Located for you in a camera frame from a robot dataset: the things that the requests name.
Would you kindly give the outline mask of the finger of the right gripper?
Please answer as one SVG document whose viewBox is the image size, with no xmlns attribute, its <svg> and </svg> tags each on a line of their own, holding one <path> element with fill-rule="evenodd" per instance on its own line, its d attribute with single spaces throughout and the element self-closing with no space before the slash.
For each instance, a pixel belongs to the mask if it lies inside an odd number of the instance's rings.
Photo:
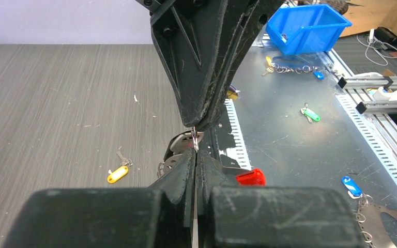
<svg viewBox="0 0 397 248">
<path fill-rule="evenodd" d="M 141 1 L 150 14 L 151 37 L 173 88 L 183 124 L 198 128 L 211 65 L 211 45 L 223 1 Z"/>
<path fill-rule="evenodd" d="M 217 15 L 216 32 L 211 45 L 211 65 L 203 79 L 205 92 L 198 130 L 211 127 L 220 115 L 219 106 L 226 97 L 237 69 L 250 46 L 283 1 L 223 1 Z"/>
</svg>

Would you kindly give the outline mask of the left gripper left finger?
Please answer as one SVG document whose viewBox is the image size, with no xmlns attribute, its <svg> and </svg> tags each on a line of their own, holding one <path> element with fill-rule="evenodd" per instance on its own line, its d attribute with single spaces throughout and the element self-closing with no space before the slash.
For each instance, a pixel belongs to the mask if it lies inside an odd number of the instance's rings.
<svg viewBox="0 0 397 248">
<path fill-rule="evenodd" d="M 146 188 L 37 191 L 4 247 L 190 247 L 196 155 Z"/>
</svg>

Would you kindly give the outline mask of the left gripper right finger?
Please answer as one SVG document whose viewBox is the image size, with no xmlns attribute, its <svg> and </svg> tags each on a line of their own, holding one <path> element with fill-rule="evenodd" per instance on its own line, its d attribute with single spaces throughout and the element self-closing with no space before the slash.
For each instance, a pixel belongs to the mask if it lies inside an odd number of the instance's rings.
<svg viewBox="0 0 397 248">
<path fill-rule="evenodd" d="M 196 155 L 199 247 L 364 247 L 345 199 L 316 187 L 239 186 Z"/>
</svg>

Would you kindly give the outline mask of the metal key holder red handle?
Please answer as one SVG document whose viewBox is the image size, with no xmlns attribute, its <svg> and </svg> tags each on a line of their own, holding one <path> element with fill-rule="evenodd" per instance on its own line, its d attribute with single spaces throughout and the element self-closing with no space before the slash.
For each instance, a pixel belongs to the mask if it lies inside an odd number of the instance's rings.
<svg viewBox="0 0 397 248">
<path fill-rule="evenodd" d="M 203 132 L 193 133 L 194 144 L 203 139 Z M 198 238 L 198 217 L 209 199 L 212 185 L 235 185 L 236 176 L 247 173 L 241 168 L 223 166 L 204 151 L 188 148 L 173 154 L 167 148 L 158 167 L 158 179 L 151 188 L 162 190 L 173 208 L 173 220 L 181 241 L 191 247 Z"/>
</svg>

